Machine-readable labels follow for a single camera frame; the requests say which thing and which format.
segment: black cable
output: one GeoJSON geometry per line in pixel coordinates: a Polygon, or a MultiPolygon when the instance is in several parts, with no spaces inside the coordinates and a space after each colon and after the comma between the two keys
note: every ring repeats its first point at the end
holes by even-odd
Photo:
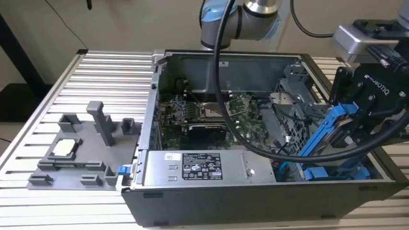
{"type": "Polygon", "coordinates": [[[292,12],[292,16],[295,19],[295,23],[297,25],[297,27],[300,28],[300,30],[309,36],[309,37],[315,37],[315,38],[329,38],[333,36],[333,34],[315,34],[312,32],[309,32],[304,26],[301,25],[299,18],[296,16],[296,10],[295,10],[295,0],[289,0],[289,10],[292,12]]]}
{"type": "Polygon", "coordinates": [[[276,110],[283,116],[292,119],[293,121],[311,122],[311,119],[301,119],[301,118],[296,118],[295,116],[289,115],[277,106],[276,106],[276,110]]]}
{"type": "Polygon", "coordinates": [[[0,140],[6,141],[6,142],[8,142],[8,143],[12,143],[11,140],[7,140],[7,139],[4,139],[4,138],[0,138],[0,140]]]}
{"type": "Polygon", "coordinates": [[[320,118],[320,119],[325,119],[325,117],[319,115],[319,114],[305,114],[305,116],[312,116],[312,117],[316,117],[316,118],[320,118]]]}
{"type": "Polygon", "coordinates": [[[284,145],[281,146],[281,148],[280,148],[279,151],[276,152],[277,154],[280,154],[280,152],[284,150],[284,148],[287,147],[287,145],[288,145],[288,142],[284,143],[284,145]]]}
{"type": "Polygon", "coordinates": [[[80,37],[78,36],[78,34],[72,31],[72,29],[70,28],[70,26],[67,25],[63,17],[60,16],[59,12],[56,11],[56,9],[52,7],[52,5],[50,4],[48,0],[44,0],[47,2],[47,4],[50,5],[50,7],[52,8],[52,10],[55,11],[56,15],[59,16],[60,20],[63,21],[67,29],[72,32],[72,34],[78,37],[79,41],[83,43],[84,47],[88,49],[86,43],[83,42],[83,40],[80,39],[80,37]]]}
{"type": "Polygon", "coordinates": [[[203,28],[203,11],[204,11],[204,5],[206,4],[206,0],[203,1],[203,4],[200,6],[200,12],[199,12],[199,25],[200,25],[200,28],[203,28]]]}
{"type": "Polygon", "coordinates": [[[215,81],[215,94],[218,103],[220,106],[222,114],[226,120],[226,124],[240,141],[240,143],[257,155],[280,160],[280,161],[289,161],[289,162],[300,162],[300,163],[319,163],[319,162],[329,162],[329,161],[337,161],[343,159],[348,159],[351,157],[355,157],[361,154],[367,154],[369,151],[372,151],[376,147],[380,146],[380,144],[387,141],[391,137],[393,137],[408,125],[409,123],[409,112],[407,111],[396,124],[385,130],[385,132],[380,133],[377,137],[375,137],[371,141],[363,143],[360,146],[357,146],[353,149],[332,153],[323,156],[285,156],[281,154],[273,154],[269,151],[265,151],[260,148],[257,148],[255,145],[252,145],[247,139],[242,136],[239,131],[236,130],[236,126],[232,122],[232,119],[230,117],[228,110],[224,105],[223,101],[223,95],[222,95],[222,88],[220,88],[220,76],[219,76],[219,61],[220,61],[220,47],[222,47],[222,39],[224,34],[226,25],[228,22],[230,12],[232,10],[234,4],[236,0],[228,0],[228,3],[224,8],[219,31],[218,31],[218,37],[216,37],[216,43],[215,43],[215,52],[214,52],[214,81],[215,81]]]}

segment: aluminum extrusion table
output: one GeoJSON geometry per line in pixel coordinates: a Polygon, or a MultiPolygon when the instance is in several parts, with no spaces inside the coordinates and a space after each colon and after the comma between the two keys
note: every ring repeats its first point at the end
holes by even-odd
{"type": "MultiPolygon", "coordinates": [[[[313,58],[329,80],[345,65],[335,58],[313,58]]],[[[104,102],[114,121],[132,117],[143,122],[152,77],[152,54],[90,51],[76,55],[32,114],[7,151],[0,156],[0,227],[3,229],[99,230],[143,229],[131,215],[119,191],[28,190],[31,173],[60,130],[63,113],[92,120],[86,107],[104,102]]],[[[409,177],[408,143],[384,147],[409,177]]],[[[372,201],[341,220],[186,226],[186,229],[332,229],[408,230],[409,189],[391,199],[372,201]]]]}

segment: black stand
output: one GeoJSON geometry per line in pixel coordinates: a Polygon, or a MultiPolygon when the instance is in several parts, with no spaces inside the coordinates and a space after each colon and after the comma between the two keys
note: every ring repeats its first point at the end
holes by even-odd
{"type": "Polygon", "coordinates": [[[8,84],[0,91],[0,122],[26,122],[51,85],[44,84],[2,14],[0,45],[27,82],[27,84],[8,84]]]}

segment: circuit board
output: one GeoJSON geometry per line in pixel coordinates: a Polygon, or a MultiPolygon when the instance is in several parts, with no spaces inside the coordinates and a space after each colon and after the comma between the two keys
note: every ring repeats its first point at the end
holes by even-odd
{"type": "MultiPolygon", "coordinates": [[[[160,105],[164,150],[230,150],[243,146],[227,128],[216,102],[190,102],[184,96],[176,95],[160,105]]],[[[273,140],[253,95],[232,93],[226,106],[243,137],[269,150],[273,140]]]]}

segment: warning label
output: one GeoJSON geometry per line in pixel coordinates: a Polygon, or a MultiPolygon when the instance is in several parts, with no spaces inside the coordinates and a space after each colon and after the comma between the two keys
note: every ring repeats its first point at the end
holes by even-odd
{"type": "Polygon", "coordinates": [[[220,153],[183,154],[184,180],[223,180],[220,153]]]}

